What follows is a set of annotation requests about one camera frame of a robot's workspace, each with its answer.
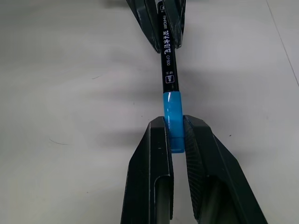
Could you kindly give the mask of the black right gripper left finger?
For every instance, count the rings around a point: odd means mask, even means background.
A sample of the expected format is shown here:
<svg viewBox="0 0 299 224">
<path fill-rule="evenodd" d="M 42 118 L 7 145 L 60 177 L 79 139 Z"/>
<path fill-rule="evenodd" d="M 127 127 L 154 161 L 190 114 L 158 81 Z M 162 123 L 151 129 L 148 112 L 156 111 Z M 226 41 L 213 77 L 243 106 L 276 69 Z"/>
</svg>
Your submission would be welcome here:
<svg viewBox="0 0 299 224">
<path fill-rule="evenodd" d="M 149 122 L 129 164 L 122 224 L 168 224 L 173 218 L 174 173 L 162 116 Z"/>
</svg>

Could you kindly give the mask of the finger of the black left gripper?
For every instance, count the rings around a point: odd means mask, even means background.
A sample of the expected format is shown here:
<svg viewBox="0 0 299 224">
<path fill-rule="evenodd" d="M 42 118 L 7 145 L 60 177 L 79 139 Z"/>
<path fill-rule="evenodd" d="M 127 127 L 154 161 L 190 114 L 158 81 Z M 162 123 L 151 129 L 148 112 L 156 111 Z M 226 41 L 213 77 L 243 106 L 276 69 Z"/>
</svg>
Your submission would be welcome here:
<svg viewBox="0 0 299 224">
<path fill-rule="evenodd" d="M 126 0 L 143 34 L 157 53 L 161 53 L 155 0 Z"/>
<path fill-rule="evenodd" d="M 183 42 L 186 0 L 164 0 L 163 4 L 175 42 L 175 48 L 178 49 L 182 46 Z"/>
</svg>

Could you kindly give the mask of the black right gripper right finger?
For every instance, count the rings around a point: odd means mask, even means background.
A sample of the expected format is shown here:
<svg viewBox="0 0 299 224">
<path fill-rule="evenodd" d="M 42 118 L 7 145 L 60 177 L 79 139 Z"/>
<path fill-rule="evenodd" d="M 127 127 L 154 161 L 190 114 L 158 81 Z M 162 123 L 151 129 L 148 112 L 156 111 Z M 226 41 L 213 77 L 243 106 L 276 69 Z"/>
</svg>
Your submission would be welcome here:
<svg viewBox="0 0 299 224">
<path fill-rule="evenodd" d="M 184 129 L 187 175 L 197 223 L 267 223 L 238 160 L 210 126 L 185 115 Z"/>
</svg>

